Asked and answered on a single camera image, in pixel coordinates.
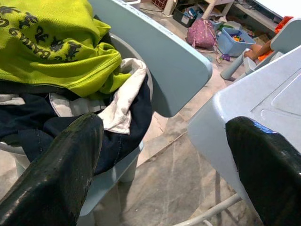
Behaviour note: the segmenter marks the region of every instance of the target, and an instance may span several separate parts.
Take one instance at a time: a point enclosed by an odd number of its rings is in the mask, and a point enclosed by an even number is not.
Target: blue plastic bin
[[[213,29],[215,30],[215,31],[217,31],[219,28],[220,28],[220,26],[222,25],[222,22],[214,22],[214,21],[212,21],[212,20],[209,20],[210,22],[211,22],[211,24],[212,24],[212,26],[213,26]]]
[[[235,41],[230,35],[241,32],[240,37],[245,42]],[[255,41],[244,31],[224,27],[222,33],[217,38],[218,49],[223,54],[229,54],[230,57],[238,57],[246,48],[250,48]]]

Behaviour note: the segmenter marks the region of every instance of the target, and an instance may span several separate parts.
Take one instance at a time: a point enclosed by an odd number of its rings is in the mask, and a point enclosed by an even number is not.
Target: pink bag
[[[216,45],[216,35],[212,24],[204,19],[197,19],[188,28],[186,41],[195,47],[210,48]]]

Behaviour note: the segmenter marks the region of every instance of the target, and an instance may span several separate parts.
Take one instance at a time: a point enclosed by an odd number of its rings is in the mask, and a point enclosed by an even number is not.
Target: white towel
[[[105,130],[129,134],[133,100],[146,76],[146,65],[143,61],[128,58],[121,63],[122,73],[131,73],[131,77],[114,94],[114,99],[98,116],[103,120]]]
[[[130,73],[131,77],[115,92],[110,105],[98,114],[103,120],[105,130],[121,134],[130,133],[132,116],[129,108],[145,79],[146,71],[146,65],[141,60],[134,58],[122,60],[120,72]],[[69,101],[65,97],[53,93],[49,95],[49,98],[54,111],[60,117],[78,116],[88,112],[97,112],[104,108],[104,103],[97,100],[79,98]]]
[[[19,95],[0,94],[0,105],[24,105],[25,101]]]

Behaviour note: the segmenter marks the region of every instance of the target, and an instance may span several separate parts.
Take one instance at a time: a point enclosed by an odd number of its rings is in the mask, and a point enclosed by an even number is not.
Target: marble floor
[[[141,8],[157,11],[150,3]],[[187,28],[160,12],[142,12],[185,39]],[[217,91],[232,82],[220,77],[230,62],[217,63],[214,53],[202,53],[212,62],[210,81],[174,117],[154,113],[145,135],[132,183],[118,183],[96,206],[97,226],[172,226],[197,216],[233,195],[233,189],[219,176],[187,137],[190,118]],[[240,67],[234,77],[242,74]],[[16,180],[13,158],[0,152],[0,198]],[[214,226],[261,226],[260,220],[241,201],[212,217]]]

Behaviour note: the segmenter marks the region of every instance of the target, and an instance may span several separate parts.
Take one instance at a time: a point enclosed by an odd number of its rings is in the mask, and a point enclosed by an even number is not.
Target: clothing pile
[[[86,0],[0,5],[0,141],[33,161],[82,114],[103,120],[95,174],[141,142],[151,122],[147,67],[104,42],[110,26]]]

